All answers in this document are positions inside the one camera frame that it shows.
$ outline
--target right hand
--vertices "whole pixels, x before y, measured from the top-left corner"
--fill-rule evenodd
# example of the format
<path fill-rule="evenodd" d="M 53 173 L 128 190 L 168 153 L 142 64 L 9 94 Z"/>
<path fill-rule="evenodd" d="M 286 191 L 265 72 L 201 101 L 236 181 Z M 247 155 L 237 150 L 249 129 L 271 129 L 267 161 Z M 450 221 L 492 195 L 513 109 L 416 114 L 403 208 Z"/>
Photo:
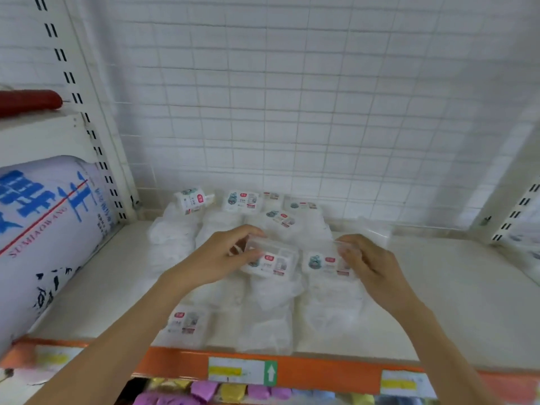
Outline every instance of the right hand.
<path fill-rule="evenodd" d="M 347 234 L 337 240 L 361 250 L 360 253 L 343 247 L 340 255 L 361 279 L 375 302 L 396 320 L 419 305 L 420 300 L 405 279 L 394 253 L 375 245 L 361 234 Z"/>

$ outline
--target white shelf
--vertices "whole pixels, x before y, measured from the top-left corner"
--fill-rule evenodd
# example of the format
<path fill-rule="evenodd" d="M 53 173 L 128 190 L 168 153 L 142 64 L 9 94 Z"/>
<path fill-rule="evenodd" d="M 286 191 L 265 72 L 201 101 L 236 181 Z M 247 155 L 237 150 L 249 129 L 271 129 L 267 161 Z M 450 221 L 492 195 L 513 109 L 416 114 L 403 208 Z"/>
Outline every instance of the white shelf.
<path fill-rule="evenodd" d="M 61 155 L 98 162 L 80 113 L 47 111 L 0 119 L 0 167 Z"/>
<path fill-rule="evenodd" d="M 55 299 L 31 337 L 95 338 L 139 298 L 147 273 L 150 222 L 123 228 Z M 540 369 L 538 287 L 490 248 L 468 240 L 394 237 L 390 248 L 420 298 L 467 359 L 489 369 Z M 397 322 L 376 304 L 361 326 L 334 340 L 318 340 L 301 321 L 296 352 L 368 360 L 417 361 Z M 231 348 L 240 314 L 220 316 L 208 343 Z"/>

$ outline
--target green arrow label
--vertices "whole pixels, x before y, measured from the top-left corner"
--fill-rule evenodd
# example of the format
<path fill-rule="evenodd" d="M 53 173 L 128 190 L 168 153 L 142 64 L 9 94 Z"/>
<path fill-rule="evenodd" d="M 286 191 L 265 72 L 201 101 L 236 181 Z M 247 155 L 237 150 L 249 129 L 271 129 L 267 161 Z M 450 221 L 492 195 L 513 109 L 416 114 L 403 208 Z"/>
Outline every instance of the green arrow label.
<path fill-rule="evenodd" d="M 265 381 L 267 387 L 274 387 L 278 380 L 278 361 L 265 361 Z"/>

